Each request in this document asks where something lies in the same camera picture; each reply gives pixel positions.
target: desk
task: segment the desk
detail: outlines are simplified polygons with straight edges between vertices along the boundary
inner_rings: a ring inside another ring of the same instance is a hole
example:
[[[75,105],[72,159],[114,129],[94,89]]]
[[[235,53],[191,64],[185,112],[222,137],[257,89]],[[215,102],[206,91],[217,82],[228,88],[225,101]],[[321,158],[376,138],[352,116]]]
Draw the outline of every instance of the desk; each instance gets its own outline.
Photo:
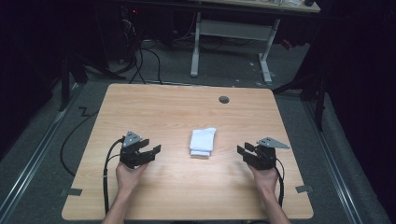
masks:
[[[220,96],[230,99],[228,104]],[[214,150],[207,160],[193,159],[193,129],[216,127]],[[134,192],[126,219],[196,220],[260,219],[265,210],[253,176],[236,146],[271,136],[290,144],[274,95],[265,89],[110,85],[73,182],[80,196],[69,195],[67,220],[105,216],[102,172],[111,145],[127,131],[148,138],[146,150],[162,145]],[[113,154],[118,154],[115,147]],[[306,193],[295,187],[303,180],[292,149],[277,149],[285,166],[283,207],[289,218],[311,218]],[[110,203],[117,193],[115,168],[108,167]]]
[[[220,3],[229,4],[241,7],[259,7],[268,8],[274,10],[288,10],[298,11],[303,13],[319,13],[320,8],[315,3],[312,7],[304,5],[303,1],[297,0],[300,3],[297,7],[291,7],[287,4],[275,4],[274,1],[262,1],[262,0],[201,0],[201,2],[207,3]],[[268,69],[267,57],[270,52],[270,48],[274,41],[277,27],[280,23],[280,19],[275,19],[272,26],[261,26],[254,24],[245,24],[237,22],[225,22],[225,21],[212,21],[212,20],[201,20],[201,13],[198,13],[196,26],[195,26],[195,44],[192,53],[191,62],[191,76],[198,76],[198,64],[199,64],[199,40],[200,35],[216,35],[232,38],[245,38],[259,41],[265,41],[266,45],[259,53],[259,61],[262,68],[262,75],[266,84],[272,84],[271,74]]]

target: round hole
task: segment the round hole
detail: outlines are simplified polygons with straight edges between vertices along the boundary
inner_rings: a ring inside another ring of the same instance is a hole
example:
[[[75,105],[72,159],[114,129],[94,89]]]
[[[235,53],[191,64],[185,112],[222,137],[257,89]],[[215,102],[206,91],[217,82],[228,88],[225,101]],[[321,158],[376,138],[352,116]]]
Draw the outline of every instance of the round hole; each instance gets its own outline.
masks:
[[[229,99],[227,96],[220,96],[220,97],[219,97],[219,101],[220,101],[222,104],[228,104],[228,102],[230,102],[230,99]]]

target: white cloth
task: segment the white cloth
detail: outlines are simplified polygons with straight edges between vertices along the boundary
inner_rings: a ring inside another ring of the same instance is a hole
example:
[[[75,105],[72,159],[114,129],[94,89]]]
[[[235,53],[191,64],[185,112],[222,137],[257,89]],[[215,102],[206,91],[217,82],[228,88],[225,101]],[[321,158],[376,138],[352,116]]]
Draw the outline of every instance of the white cloth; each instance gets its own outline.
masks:
[[[215,132],[216,128],[192,130],[190,141],[191,155],[202,154],[202,156],[209,156],[210,152],[213,150],[213,139],[215,137]]]

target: human arm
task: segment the human arm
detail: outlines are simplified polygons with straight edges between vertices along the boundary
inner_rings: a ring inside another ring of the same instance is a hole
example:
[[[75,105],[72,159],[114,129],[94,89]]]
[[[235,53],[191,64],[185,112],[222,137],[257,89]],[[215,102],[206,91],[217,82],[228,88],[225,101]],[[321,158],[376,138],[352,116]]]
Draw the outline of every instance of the human arm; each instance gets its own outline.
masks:
[[[283,209],[280,207],[275,196],[277,172],[275,168],[270,170],[257,170],[248,165],[254,176],[257,190],[262,196],[262,201],[271,224],[290,223]]]
[[[143,171],[148,165],[149,164],[146,163],[137,167],[136,169],[131,169],[124,163],[119,163],[116,169],[119,191],[114,203],[108,210],[105,219],[102,221],[102,224],[122,223],[126,210],[131,201],[132,193],[139,182],[140,176],[143,174]]]

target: human hand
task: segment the human hand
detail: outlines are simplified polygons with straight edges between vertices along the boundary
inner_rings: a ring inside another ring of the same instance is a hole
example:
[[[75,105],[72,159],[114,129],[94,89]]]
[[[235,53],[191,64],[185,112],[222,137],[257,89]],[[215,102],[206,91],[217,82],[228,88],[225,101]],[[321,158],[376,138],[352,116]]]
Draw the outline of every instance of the human hand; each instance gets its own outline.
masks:
[[[269,170],[257,170],[256,168],[247,165],[254,176],[257,190],[262,196],[275,196],[275,188],[277,181],[277,172],[275,168]]]
[[[131,169],[124,163],[119,162],[116,168],[117,182],[119,184],[119,194],[125,197],[131,196],[134,188],[139,183],[140,176],[143,171],[148,167],[148,163],[140,165],[136,169]]]

